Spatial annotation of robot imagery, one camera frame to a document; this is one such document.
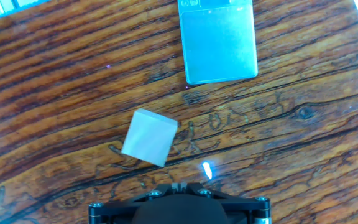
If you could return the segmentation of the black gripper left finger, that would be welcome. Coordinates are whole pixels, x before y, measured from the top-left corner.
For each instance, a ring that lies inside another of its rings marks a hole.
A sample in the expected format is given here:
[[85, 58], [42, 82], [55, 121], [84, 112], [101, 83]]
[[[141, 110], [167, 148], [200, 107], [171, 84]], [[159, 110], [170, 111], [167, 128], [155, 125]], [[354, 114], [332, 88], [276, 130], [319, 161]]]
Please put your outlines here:
[[155, 189], [127, 200], [94, 202], [88, 206], [89, 224], [130, 223], [141, 205], [172, 194], [171, 184], [160, 184]]

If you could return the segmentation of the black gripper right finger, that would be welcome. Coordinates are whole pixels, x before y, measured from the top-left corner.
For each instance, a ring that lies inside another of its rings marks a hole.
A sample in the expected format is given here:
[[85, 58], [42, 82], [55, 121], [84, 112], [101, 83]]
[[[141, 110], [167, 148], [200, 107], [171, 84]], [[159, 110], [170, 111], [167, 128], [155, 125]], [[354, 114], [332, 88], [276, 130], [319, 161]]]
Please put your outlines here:
[[240, 198], [208, 189], [200, 183], [186, 184], [186, 193], [217, 202], [229, 223], [271, 223], [271, 203], [267, 197]]

